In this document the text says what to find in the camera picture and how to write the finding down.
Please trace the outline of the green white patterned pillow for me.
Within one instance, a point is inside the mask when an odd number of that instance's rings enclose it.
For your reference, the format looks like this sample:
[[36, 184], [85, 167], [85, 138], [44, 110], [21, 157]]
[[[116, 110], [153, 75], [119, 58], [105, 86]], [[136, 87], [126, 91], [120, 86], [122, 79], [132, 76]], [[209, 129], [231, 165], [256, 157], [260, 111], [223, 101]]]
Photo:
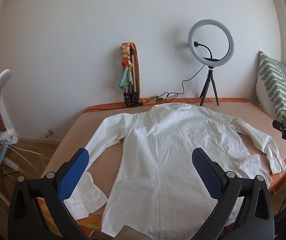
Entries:
[[260, 106], [286, 125], [286, 65], [259, 52], [256, 95]]

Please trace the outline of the white clip-on desk lamp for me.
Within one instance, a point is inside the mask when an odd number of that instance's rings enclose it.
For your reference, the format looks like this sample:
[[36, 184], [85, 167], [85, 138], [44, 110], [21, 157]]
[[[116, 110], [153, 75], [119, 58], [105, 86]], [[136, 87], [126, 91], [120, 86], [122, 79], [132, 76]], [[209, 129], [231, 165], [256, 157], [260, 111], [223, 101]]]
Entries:
[[5, 69], [0, 73], [0, 116], [5, 126], [5, 131], [1, 134], [0, 140], [7, 141], [10, 145], [14, 145], [17, 143], [18, 138], [8, 117], [8, 113], [3, 100], [4, 94], [2, 92], [10, 77], [11, 71], [9, 69]]

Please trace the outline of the folded silver tripod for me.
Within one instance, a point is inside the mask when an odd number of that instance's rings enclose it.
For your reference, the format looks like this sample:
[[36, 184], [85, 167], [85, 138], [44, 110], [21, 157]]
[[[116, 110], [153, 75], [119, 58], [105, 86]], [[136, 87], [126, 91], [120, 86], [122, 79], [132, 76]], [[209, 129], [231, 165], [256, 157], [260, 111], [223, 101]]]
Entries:
[[128, 71], [128, 74], [131, 75], [132, 83], [129, 83], [129, 85], [125, 88], [125, 104], [128, 107], [134, 108], [142, 106], [143, 103], [140, 102], [139, 99], [139, 93], [137, 91], [136, 87], [136, 78], [135, 78], [135, 67], [134, 67], [134, 50], [133, 48], [129, 49], [129, 55], [130, 55], [130, 62], [132, 64], [131, 70]]

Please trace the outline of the colourful patterned scarf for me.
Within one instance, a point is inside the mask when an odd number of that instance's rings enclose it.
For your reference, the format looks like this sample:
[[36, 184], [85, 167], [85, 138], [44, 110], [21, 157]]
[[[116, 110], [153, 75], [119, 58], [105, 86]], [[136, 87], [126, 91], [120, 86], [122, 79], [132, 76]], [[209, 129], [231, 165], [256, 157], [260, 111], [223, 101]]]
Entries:
[[135, 78], [136, 78], [136, 87], [137, 87], [137, 91], [139, 93], [139, 98], [140, 98], [139, 59], [138, 59], [138, 51], [136, 49], [136, 45], [134, 42], [126, 42], [120, 46], [121, 56], [122, 56], [121, 65], [123, 67], [123, 74], [119, 82], [119, 87], [123, 89], [123, 91], [125, 92], [126, 86], [129, 85], [129, 83], [132, 83], [131, 75], [128, 74], [128, 71], [131, 70], [132, 68], [132, 64], [130, 62], [130, 55], [129, 55], [130, 48], [133, 48], [134, 53], [135, 53], [134, 55]]

